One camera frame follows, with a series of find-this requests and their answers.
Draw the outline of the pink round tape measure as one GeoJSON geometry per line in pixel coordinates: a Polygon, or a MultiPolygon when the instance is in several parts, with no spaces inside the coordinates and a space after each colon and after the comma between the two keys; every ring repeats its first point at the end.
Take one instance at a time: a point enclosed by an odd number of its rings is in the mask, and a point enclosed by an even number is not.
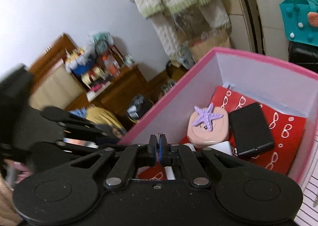
{"type": "Polygon", "coordinates": [[[223,116],[212,120],[212,131],[207,129],[205,123],[192,126],[192,123],[199,117],[196,111],[190,116],[187,137],[195,148],[209,147],[229,139],[229,116],[227,111],[221,107],[215,107],[213,112],[223,116]]]}

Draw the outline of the purple starfish hair clip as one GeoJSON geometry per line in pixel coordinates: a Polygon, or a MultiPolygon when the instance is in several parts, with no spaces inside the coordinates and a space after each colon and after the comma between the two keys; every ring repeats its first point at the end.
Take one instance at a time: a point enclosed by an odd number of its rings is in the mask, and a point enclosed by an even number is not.
{"type": "Polygon", "coordinates": [[[197,112],[197,118],[192,122],[192,126],[199,126],[204,124],[207,127],[207,130],[211,132],[213,130],[212,122],[214,120],[223,118],[223,114],[213,113],[213,104],[211,103],[206,108],[199,108],[197,106],[194,107],[197,112]]]}

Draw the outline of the black rectangular power bank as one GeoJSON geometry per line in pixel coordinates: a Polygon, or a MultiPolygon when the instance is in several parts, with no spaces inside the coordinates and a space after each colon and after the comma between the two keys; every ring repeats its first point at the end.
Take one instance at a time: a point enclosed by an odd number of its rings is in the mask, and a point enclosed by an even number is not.
{"type": "Polygon", "coordinates": [[[274,148],[274,139],[259,103],[229,113],[237,156],[250,159],[274,148]]]}

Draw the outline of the pink cardboard storage box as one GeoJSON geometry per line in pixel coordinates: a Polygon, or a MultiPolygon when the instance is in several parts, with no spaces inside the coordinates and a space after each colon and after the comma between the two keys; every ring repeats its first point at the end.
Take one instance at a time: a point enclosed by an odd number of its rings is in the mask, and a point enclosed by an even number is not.
{"type": "Polygon", "coordinates": [[[164,133],[171,143],[186,138],[194,107],[207,107],[218,86],[239,92],[283,114],[306,118],[288,176],[300,186],[317,135],[317,74],[279,59],[213,48],[164,95],[120,144],[138,144],[164,133]]]}

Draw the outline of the white black wifi router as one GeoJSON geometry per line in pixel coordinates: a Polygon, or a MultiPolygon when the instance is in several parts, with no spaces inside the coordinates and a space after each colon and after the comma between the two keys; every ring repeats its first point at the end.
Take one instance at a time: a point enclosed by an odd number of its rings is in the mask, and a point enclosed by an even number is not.
{"type": "Polygon", "coordinates": [[[167,180],[175,180],[176,179],[172,167],[166,166],[164,168],[164,170],[165,170],[165,173],[166,173],[167,180]]]}

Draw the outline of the white usb wall charger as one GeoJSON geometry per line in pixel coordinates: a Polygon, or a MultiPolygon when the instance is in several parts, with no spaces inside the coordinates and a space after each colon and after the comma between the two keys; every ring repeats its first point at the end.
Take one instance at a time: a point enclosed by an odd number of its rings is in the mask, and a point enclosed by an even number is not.
{"type": "MultiPolygon", "coordinates": [[[[185,143],[184,145],[188,146],[193,152],[198,151],[197,148],[194,147],[191,143],[185,143]]],[[[219,144],[210,145],[206,148],[215,149],[217,151],[223,152],[227,155],[233,156],[231,145],[228,141],[221,142],[219,144]]]]}

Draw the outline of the yellow trash bin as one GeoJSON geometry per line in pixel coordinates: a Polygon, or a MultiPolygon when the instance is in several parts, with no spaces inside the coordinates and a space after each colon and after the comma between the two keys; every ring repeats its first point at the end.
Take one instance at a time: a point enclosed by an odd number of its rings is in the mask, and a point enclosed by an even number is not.
{"type": "Polygon", "coordinates": [[[136,95],[130,103],[126,115],[134,123],[137,123],[152,107],[154,103],[143,95],[136,95]]]}

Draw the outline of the brown paper bag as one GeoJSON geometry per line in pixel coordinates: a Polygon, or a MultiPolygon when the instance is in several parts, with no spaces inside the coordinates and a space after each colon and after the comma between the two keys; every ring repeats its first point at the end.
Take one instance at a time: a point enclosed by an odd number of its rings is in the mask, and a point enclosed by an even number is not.
{"type": "Polygon", "coordinates": [[[213,47],[231,48],[230,38],[225,28],[204,32],[201,36],[188,43],[192,57],[198,62],[213,47]]]}

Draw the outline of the striped white tablecloth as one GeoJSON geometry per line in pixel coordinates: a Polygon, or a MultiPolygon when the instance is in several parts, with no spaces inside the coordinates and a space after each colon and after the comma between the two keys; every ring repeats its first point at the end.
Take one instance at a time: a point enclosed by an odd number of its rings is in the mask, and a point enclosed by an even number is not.
{"type": "Polygon", "coordinates": [[[303,202],[294,221],[297,225],[317,225],[317,135],[301,189],[303,202]]]}

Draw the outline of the black hard suitcase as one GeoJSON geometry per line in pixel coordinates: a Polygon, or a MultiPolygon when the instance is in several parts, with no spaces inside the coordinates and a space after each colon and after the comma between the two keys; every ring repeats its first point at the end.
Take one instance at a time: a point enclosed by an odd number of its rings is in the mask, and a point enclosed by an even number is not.
{"type": "Polygon", "coordinates": [[[317,47],[308,44],[289,42],[288,61],[306,69],[317,70],[317,47]]]}

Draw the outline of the beige wooden wardrobe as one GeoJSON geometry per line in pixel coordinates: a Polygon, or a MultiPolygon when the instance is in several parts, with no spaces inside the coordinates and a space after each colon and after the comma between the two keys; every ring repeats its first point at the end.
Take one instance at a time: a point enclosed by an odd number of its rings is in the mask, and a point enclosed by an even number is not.
{"type": "MultiPolygon", "coordinates": [[[[242,0],[222,0],[231,21],[232,48],[253,51],[252,33],[242,0]]],[[[265,55],[288,60],[289,42],[285,36],[279,4],[283,0],[257,0],[264,35],[265,55]]]]}

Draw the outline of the black clothes rack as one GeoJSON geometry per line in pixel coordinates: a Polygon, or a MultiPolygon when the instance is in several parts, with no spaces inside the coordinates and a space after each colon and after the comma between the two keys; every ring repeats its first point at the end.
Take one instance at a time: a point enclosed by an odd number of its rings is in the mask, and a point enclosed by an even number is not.
{"type": "Polygon", "coordinates": [[[255,53],[265,55],[264,35],[257,0],[242,0],[252,33],[252,46],[255,53]]]}

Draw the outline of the teal felt handbag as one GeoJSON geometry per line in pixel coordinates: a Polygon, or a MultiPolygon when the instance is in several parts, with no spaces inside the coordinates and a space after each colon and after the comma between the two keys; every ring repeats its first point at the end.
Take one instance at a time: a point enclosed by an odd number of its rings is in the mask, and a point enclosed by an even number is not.
{"type": "Polygon", "coordinates": [[[284,0],[279,4],[286,38],[317,46],[317,0],[284,0]]]}

